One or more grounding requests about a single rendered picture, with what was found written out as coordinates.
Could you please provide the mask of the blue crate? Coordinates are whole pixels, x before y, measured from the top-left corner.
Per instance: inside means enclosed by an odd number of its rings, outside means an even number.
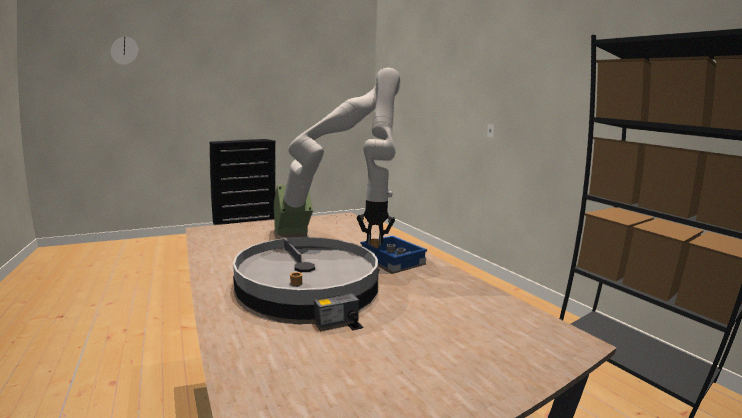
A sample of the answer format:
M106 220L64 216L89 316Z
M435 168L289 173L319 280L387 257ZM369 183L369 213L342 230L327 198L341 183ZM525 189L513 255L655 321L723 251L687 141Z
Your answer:
M393 272L407 268L407 267L426 263L426 257L425 257L425 253L427 252L426 248L415 245L413 243L410 243L408 241L405 241L395 236L383 237L383 244L381 244L379 248L375 248L369 245L366 241L362 241L360 242L360 244L362 245L362 247L365 247L374 253L374 255L378 259L378 264L388 268L389 270ZM404 248L406 250L406 254L396 256L396 250L395 250L395 253L387 253L386 252L387 244L395 244L396 249ZM418 250L418 251L415 251L415 250ZM410 252L410 253L407 253L407 252Z

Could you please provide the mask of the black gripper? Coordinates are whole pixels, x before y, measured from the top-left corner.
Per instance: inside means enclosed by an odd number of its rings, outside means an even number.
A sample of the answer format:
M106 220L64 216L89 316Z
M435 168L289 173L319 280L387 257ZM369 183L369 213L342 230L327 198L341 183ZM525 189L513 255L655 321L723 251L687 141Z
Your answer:
M362 232L365 232L367 234L367 243L370 245L371 242L371 229L372 225L378 225L379 226L379 246L383 243L383 235L388 234L393 223L395 222L395 217L391 217L388 214L388 201L386 202L372 202L366 200L366 209L364 214L358 215L357 220L360 225L360 228ZM364 217L368 221L368 229L364 225ZM383 230L383 223L388 218L388 226L385 230Z

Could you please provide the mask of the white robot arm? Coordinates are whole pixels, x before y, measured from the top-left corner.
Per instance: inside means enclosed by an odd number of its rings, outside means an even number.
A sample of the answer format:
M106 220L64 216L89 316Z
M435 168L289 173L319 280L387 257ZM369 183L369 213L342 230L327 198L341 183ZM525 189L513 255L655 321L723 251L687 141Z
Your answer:
M313 176L324 154L324 149L315 140L325 134L351 129L374 109L372 134L382 140L369 139L364 144L368 169L366 200L386 202L388 197L392 197L392 192L388 191L389 171L377 166L374 160L390 161L395 156L392 127L394 98L399 87L399 73L393 68L381 69L376 77L376 86L369 93L345 101L290 144L288 151L296 160L290 166L285 188L287 205L298 208L306 202Z

